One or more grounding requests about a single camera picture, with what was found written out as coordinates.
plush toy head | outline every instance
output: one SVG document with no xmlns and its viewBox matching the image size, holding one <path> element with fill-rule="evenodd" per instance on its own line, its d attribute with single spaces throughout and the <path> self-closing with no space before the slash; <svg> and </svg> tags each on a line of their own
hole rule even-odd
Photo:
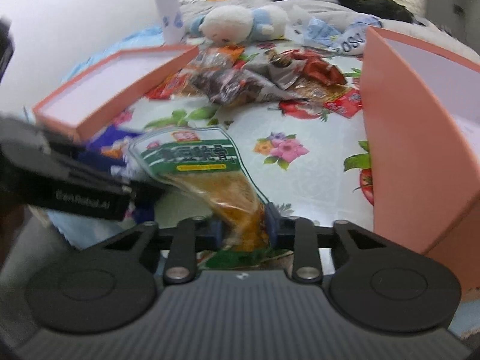
<svg viewBox="0 0 480 360">
<path fill-rule="evenodd" d="M 205 36 L 217 44 L 267 41 L 284 35 L 287 19 L 286 12 L 274 5 L 253 10 L 224 5 L 194 20 L 190 33 Z"/>
</svg>

orange flower print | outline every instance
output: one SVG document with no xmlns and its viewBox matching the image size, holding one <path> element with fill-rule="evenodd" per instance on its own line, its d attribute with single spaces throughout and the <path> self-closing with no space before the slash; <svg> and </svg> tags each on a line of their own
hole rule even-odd
<svg viewBox="0 0 480 360">
<path fill-rule="evenodd" d="M 254 152 L 262 155 L 269 155 L 270 150 L 273 149 L 273 144 L 270 140 L 264 140 L 262 142 L 257 142 L 253 149 Z"/>
</svg>

black robotic device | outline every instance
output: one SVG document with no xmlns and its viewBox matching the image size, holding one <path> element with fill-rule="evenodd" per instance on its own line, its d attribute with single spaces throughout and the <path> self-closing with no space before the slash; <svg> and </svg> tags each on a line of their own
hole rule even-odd
<svg viewBox="0 0 480 360">
<path fill-rule="evenodd" d="M 26 203 L 111 218 L 122 215 L 135 191 L 152 188 L 79 166 L 73 157 L 81 148 L 24 128 L 31 130 L 23 131 L 23 143 L 15 142 L 17 150 L 0 128 L 0 183 Z M 44 142 L 32 143 L 45 137 L 50 153 Z M 31 156 L 44 163 L 32 164 Z M 43 183 L 43 194 L 28 190 L 35 181 Z M 59 203 L 58 188 L 112 204 Z M 189 218 L 168 229 L 146 222 L 47 266 L 25 293 L 37 330 L 15 353 L 22 360 L 469 356 L 446 330 L 460 285 L 443 265 L 346 220 L 314 226 L 283 218 L 268 204 L 265 225 L 271 247 L 295 252 L 291 277 L 282 270 L 197 271 L 195 253 L 217 250 L 228 231 L 216 217 Z M 331 248 L 333 275 L 324 277 L 319 247 Z M 170 252 L 159 279 L 161 250 Z"/>
</svg>

green label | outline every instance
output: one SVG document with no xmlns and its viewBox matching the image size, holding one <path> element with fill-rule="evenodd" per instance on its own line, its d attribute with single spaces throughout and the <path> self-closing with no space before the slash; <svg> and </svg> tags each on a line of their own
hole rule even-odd
<svg viewBox="0 0 480 360">
<path fill-rule="evenodd" d="M 143 151 L 141 157 L 156 175 L 240 169 L 239 155 L 228 139 L 164 143 L 159 148 Z"/>
</svg>

metal screw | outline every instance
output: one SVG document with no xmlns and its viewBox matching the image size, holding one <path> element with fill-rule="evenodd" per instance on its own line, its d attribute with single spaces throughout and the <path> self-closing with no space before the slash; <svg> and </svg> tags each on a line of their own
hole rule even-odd
<svg viewBox="0 0 480 360">
<path fill-rule="evenodd" d="M 183 266 L 174 266 L 172 268 L 167 269 L 165 274 L 170 279 L 181 280 L 186 278 L 190 274 L 190 271 Z"/>
<path fill-rule="evenodd" d="M 303 266 L 297 269 L 297 276 L 301 279 L 311 280 L 320 276 L 320 271 L 312 266 Z"/>
</svg>

